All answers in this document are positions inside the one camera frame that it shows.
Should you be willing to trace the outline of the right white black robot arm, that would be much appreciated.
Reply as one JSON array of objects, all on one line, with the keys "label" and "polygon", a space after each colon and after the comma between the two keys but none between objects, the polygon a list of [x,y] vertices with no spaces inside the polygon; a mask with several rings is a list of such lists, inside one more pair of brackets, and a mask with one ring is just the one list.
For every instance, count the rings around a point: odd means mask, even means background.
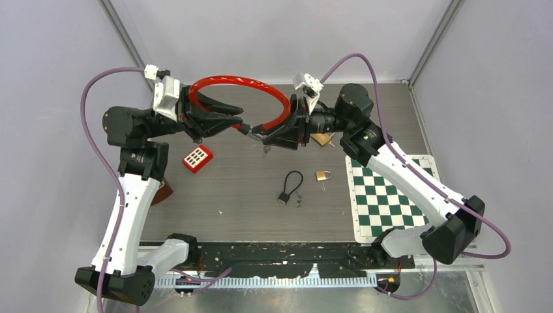
[{"label": "right white black robot arm", "polygon": [[340,132],[340,146],[362,166],[395,185],[428,219],[425,226],[406,230],[385,230],[372,242],[372,259],[390,267],[399,257],[428,254],[443,264],[452,264],[481,231],[484,202],[466,198],[441,184],[435,177],[405,156],[392,137],[370,120],[374,107],[362,85],[348,83],[334,107],[308,110],[306,96],[292,95],[290,115],[271,126],[253,127],[263,144],[296,150],[308,143],[311,134]]}]

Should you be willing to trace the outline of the large brass padlock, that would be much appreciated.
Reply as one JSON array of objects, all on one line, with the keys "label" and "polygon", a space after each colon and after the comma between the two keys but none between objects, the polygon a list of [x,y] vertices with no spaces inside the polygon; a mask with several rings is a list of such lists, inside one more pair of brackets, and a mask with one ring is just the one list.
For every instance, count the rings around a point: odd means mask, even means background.
[{"label": "large brass padlock", "polygon": [[333,137],[328,134],[311,134],[310,137],[321,147],[333,146]]}]

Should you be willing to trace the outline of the red cable lock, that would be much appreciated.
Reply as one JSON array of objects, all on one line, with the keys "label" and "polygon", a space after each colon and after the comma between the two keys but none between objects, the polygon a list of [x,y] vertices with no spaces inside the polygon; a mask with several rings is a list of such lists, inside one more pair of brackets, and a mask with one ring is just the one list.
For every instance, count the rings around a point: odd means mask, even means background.
[{"label": "red cable lock", "polygon": [[265,134],[265,131],[271,130],[278,125],[281,125],[291,114],[291,104],[288,98],[280,92],[278,89],[275,89],[273,86],[268,85],[264,82],[261,82],[259,80],[255,80],[253,78],[246,78],[242,76],[234,76],[234,75],[217,75],[217,76],[209,76],[206,78],[202,78],[195,83],[193,83],[190,86],[189,92],[188,92],[188,99],[191,102],[191,104],[203,109],[207,110],[207,108],[201,104],[198,93],[200,89],[210,86],[210,85],[240,85],[243,87],[249,87],[253,89],[257,89],[259,91],[263,91],[264,93],[267,93],[268,95],[271,95],[272,97],[276,98],[282,105],[282,112],[278,117],[275,119],[266,122],[264,124],[260,124],[256,127],[250,127],[250,129],[247,132],[247,136],[250,136],[252,138],[259,139],[264,147],[271,147],[266,142],[267,135]]}]

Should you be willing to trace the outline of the small brass padlock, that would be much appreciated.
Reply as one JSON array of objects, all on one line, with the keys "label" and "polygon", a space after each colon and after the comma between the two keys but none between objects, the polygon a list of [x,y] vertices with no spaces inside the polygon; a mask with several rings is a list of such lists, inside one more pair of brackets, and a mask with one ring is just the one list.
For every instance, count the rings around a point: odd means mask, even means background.
[{"label": "small brass padlock", "polygon": [[316,171],[315,178],[317,181],[326,181],[332,178],[332,173],[330,171]]}]

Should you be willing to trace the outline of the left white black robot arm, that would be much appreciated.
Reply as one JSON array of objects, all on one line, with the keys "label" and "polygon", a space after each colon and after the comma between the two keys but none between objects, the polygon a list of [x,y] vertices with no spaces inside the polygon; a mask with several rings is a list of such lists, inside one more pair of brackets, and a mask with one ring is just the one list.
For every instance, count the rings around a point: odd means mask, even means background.
[{"label": "left white black robot arm", "polygon": [[110,145],[120,149],[117,169],[109,169],[116,197],[104,238],[90,265],[75,274],[77,285],[109,299],[142,306],[155,280],[174,269],[194,269],[200,261],[198,241],[172,233],[154,251],[139,256],[138,247],[147,213],[160,190],[168,163],[169,145],[159,136],[183,132],[194,141],[214,136],[240,121],[240,109],[205,98],[207,110],[193,106],[181,90],[176,107],[183,118],[167,117],[154,109],[110,108],[102,125]]}]

